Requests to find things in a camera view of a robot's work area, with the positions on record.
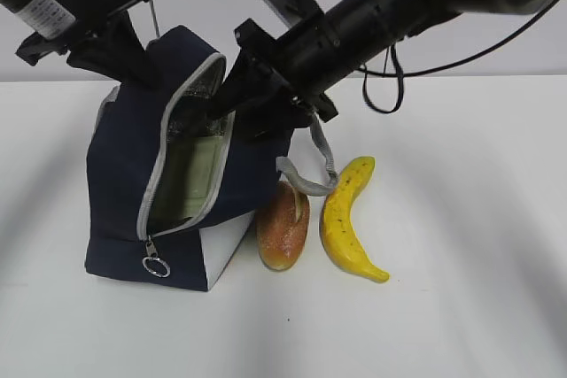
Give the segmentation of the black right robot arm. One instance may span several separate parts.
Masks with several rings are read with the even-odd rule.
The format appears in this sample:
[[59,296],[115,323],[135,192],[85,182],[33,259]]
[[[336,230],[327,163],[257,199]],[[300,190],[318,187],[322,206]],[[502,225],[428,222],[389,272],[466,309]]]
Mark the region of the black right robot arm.
[[253,20],[235,31],[240,51],[209,114],[231,112],[256,137],[329,121],[327,90],[396,42],[467,12],[535,14],[555,0],[265,0],[287,25],[273,37]]

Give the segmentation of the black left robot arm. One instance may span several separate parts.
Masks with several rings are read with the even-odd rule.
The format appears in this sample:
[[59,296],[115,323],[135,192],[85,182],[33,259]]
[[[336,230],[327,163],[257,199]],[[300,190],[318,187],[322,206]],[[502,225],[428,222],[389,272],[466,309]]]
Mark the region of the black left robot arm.
[[1,5],[34,31],[16,51],[30,66],[56,53],[72,68],[157,88],[159,70],[128,13],[150,1],[1,0]]

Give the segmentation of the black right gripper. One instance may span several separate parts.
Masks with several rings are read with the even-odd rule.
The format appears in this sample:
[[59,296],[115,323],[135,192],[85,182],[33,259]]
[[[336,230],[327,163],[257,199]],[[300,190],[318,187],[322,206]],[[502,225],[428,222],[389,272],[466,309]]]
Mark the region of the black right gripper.
[[[209,103],[217,120],[236,111],[238,140],[267,139],[309,127],[316,107],[323,120],[336,116],[324,92],[425,19],[425,0],[341,0],[274,38],[253,20],[235,31],[241,48],[228,77]],[[252,87],[253,65],[276,79],[277,90]]]

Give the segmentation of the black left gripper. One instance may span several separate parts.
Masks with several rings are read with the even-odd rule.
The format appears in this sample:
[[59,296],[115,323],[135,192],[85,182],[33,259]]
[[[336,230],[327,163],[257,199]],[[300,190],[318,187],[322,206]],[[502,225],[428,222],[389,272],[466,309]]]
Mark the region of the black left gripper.
[[128,9],[151,0],[15,0],[15,15],[34,30],[16,51],[31,66],[57,53],[72,68],[116,81],[160,85]]

